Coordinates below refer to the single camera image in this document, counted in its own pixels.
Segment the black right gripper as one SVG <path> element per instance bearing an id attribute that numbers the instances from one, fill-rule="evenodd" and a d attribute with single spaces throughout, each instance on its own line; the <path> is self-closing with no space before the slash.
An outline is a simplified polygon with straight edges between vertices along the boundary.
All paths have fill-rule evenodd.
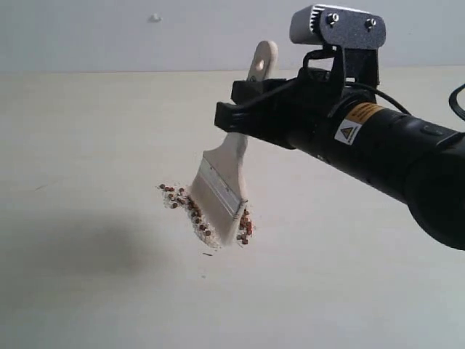
<path id="1" fill-rule="evenodd" d="M 353 102 L 374 102 L 379 85 L 377 49 L 324 45 L 308 52 L 298 77 L 238 80 L 231 100 L 218 102 L 214 125 L 285 149 L 316 151 Z M 270 98 L 255 101 L 256 98 Z"/>

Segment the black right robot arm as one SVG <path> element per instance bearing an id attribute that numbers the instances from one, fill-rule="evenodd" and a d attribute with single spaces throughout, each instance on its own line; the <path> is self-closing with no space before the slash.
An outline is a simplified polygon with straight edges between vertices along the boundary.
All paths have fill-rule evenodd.
<path id="1" fill-rule="evenodd" d="M 232 102 L 214 123 L 302 151 L 404 203 L 434 240 L 464 248 L 464 134 L 376 102 L 375 49 L 324 46 L 306 61 L 330 58 L 330 70 L 303 64 L 292 79 L 235 81 Z"/>

